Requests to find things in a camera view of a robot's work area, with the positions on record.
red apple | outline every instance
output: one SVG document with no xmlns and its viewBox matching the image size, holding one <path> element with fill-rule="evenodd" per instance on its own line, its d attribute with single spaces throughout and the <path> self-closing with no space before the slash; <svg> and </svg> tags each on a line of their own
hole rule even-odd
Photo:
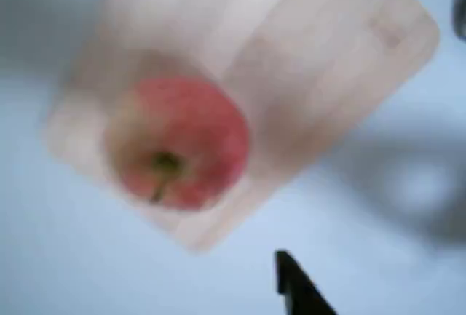
<svg viewBox="0 0 466 315">
<path fill-rule="evenodd" d="M 210 82 L 143 80 L 122 108 L 105 141 L 130 193 L 164 207 L 200 210 L 240 178 L 248 127 L 236 105 Z"/>
</svg>

cutting board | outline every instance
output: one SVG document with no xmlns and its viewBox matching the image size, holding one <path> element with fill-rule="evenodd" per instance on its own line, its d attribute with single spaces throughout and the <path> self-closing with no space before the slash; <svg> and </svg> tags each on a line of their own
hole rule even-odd
<svg viewBox="0 0 466 315">
<path fill-rule="evenodd" d="M 105 0 L 50 114 L 47 143 L 180 243 L 205 249 L 416 73 L 438 40 L 417 0 Z M 134 200 L 101 141 L 134 81 L 180 73 L 220 85 L 251 131 L 242 179 L 201 213 Z"/>
</svg>

